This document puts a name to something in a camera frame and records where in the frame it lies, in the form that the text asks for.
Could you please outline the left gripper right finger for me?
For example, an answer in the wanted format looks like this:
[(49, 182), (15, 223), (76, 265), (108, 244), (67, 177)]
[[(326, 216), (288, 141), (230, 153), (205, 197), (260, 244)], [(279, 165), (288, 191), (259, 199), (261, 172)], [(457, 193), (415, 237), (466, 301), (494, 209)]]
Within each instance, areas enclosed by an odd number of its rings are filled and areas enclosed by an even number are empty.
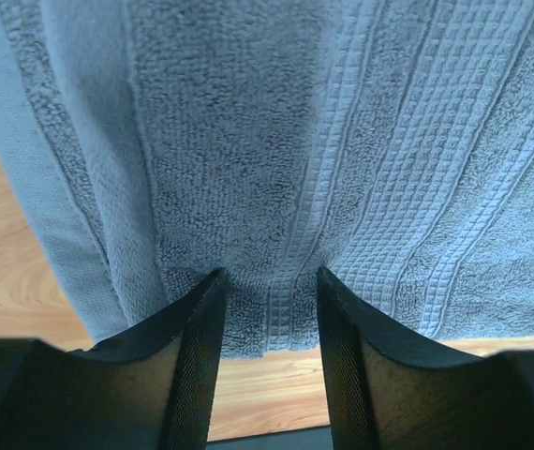
[(534, 351), (486, 357), (405, 327), (329, 269), (319, 345), (337, 449), (534, 449)]

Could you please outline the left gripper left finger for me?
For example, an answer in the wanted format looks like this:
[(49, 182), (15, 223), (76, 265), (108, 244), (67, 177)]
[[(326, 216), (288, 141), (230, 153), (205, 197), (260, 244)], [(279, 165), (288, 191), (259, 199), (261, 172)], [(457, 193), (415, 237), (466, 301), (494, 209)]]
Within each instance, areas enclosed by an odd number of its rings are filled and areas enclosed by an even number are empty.
[(181, 299), (93, 348), (0, 339), (0, 449), (202, 449), (228, 282)]

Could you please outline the grey towel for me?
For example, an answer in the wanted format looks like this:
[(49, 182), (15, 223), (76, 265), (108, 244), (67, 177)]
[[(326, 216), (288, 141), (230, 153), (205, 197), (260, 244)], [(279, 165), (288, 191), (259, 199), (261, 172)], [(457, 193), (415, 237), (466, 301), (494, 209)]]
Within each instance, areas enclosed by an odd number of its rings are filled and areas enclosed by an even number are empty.
[(534, 335), (534, 1), (0, 1), (0, 159), (97, 341), (222, 268), (227, 357), (310, 349), (323, 266)]

